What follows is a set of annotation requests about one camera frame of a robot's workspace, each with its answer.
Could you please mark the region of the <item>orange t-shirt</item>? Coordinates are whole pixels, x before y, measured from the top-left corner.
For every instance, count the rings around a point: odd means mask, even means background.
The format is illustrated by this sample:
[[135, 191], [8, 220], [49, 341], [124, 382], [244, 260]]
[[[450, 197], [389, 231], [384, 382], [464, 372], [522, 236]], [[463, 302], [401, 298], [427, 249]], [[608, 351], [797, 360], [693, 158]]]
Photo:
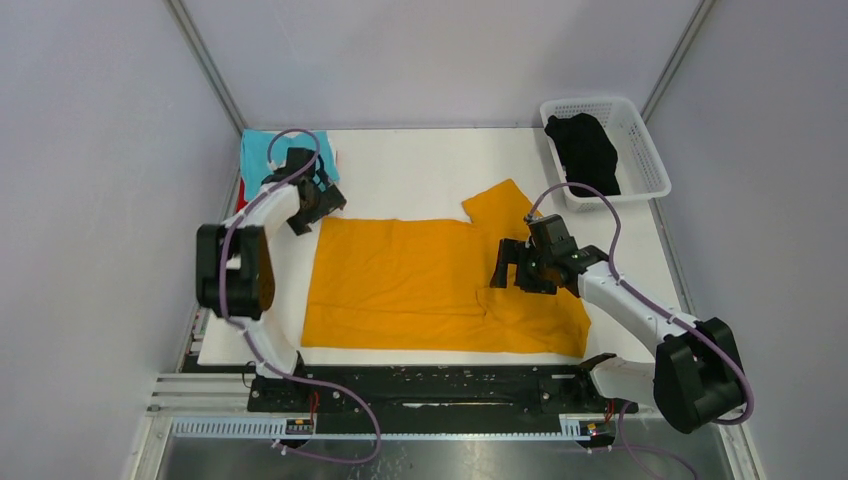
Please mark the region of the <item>orange t-shirt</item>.
[[526, 236], [530, 206], [508, 179], [466, 199], [466, 221], [324, 220], [302, 345], [582, 357], [580, 300], [490, 286], [499, 243]]

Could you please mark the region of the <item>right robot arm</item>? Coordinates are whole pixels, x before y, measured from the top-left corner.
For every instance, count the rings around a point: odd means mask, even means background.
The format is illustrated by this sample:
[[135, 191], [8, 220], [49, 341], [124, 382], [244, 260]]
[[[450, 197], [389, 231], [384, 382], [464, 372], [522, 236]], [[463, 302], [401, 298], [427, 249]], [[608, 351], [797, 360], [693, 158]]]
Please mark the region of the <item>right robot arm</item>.
[[611, 251], [578, 247], [564, 220], [549, 215], [526, 222], [525, 240], [498, 245], [494, 288], [514, 285], [530, 294], [561, 290], [600, 308], [649, 350], [649, 362], [599, 354], [580, 364], [586, 377], [573, 386], [575, 402], [597, 412], [612, 399], [656, 408], [668, 424], [691, 433], [709, 424], [745, 421], [753, 393], [729, 325], [679, 313], [639, 291], [614, 264]]

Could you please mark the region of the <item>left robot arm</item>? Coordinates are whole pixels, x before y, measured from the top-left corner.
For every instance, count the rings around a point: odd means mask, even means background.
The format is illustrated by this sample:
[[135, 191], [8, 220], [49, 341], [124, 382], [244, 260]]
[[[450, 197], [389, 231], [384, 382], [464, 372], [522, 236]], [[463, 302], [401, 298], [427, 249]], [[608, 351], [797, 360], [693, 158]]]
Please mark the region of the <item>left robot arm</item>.
[[293, 374], [302, 357], [276, 321], [271, 239], [286, 227], [296, 236], [346, 206], [326, 172], [320, 148], [289, 147], [284, 163], [262, 180], [241, 211], [196, 233], [195, 295], [245, 341], [257, 372], [276, 377], [272, 398], [288, 411], [309, 401], [310, 385]]

